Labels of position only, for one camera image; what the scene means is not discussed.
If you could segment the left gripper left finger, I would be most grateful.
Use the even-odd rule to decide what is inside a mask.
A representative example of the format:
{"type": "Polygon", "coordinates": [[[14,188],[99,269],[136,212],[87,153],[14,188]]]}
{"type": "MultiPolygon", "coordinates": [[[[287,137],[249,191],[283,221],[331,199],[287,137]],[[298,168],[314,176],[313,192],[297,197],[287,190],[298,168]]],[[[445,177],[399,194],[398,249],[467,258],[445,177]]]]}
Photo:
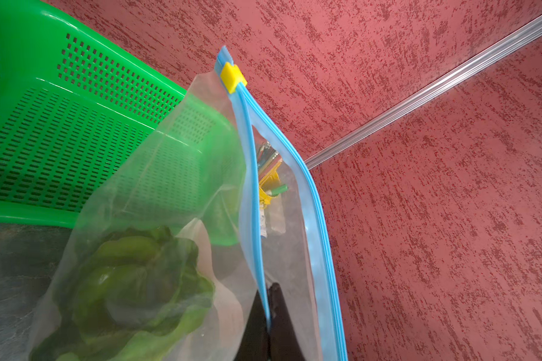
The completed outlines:
{"type": "Polygon", "coordinates": [[[266,361],[269,335],[260,294],[256,293],[235,361],[266,361]]]}

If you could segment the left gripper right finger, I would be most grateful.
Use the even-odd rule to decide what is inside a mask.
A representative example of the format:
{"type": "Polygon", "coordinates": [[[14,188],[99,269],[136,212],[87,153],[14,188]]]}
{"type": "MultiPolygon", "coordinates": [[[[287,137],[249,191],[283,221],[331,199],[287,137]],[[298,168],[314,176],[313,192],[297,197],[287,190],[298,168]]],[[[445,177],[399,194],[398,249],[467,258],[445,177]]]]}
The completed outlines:
{"type": "Polygon", "coordinates": [[[279,283],[269,288],[269,357],[271,360],[305,360],[279,283]]]}

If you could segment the clear zipper bag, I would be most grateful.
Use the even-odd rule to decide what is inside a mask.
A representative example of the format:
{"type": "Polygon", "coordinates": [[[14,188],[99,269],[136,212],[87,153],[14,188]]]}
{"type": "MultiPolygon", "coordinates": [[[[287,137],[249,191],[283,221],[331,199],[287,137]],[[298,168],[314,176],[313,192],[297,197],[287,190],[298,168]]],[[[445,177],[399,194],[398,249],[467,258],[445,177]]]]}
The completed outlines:
{"type": "Polygon", "coordinates": [[[167,127],[160,124],[88,200],[54,279],[40,303],[30,351],[60,324],[54,287],[76,266],[80,252],[109,233],[167,227],[199,248],[199,272],[213,282],[212,308],[203,323],[161,360],[234,360],[256,293],[271,327],[269,288],[279,283],[305,360],[345,360],[346,337],[322,202],[303,158],[248,90],[239,66],[222,48],[211,72],[195,77],[187,94],[203,100],[235,127],[245,167],[240,190],[238,242],[215,245],[200,218],[177,227],[170,216],[152,220],[136,210],[138,182],[159,165],[167,127]],[[288,191],[265,209],[259,203],[257,150],[269,141],[282,158],[288,191]]]}

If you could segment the chinese cabbage back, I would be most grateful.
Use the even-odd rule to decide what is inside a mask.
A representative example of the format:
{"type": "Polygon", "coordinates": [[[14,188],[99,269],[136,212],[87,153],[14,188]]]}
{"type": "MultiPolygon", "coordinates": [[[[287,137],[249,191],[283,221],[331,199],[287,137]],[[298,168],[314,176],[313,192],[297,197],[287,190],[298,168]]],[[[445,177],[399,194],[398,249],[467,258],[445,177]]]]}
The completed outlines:
{"type": "Polygon", "coordinates": [[[161,360],[212,308],[199,248],[167,227],[109,233],[54,287],[60,324],[32,360],[161,360]]]}

